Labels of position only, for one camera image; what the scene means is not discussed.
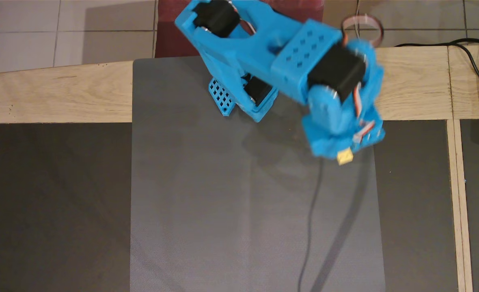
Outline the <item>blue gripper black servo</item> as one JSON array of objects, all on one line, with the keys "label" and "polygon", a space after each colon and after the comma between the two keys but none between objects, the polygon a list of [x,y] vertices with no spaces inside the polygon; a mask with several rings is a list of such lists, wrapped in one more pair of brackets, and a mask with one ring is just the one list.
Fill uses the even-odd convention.
[{"label": "blue gripper black servo", "polygon": [[337,159],[339,153],[347,150],[355,154],[379,143],[386,135],[381,120],[357,122],[354,129],[338,135],[313,122],[312,117],[304,117],[302,125],[312,153],[327,159]]}]

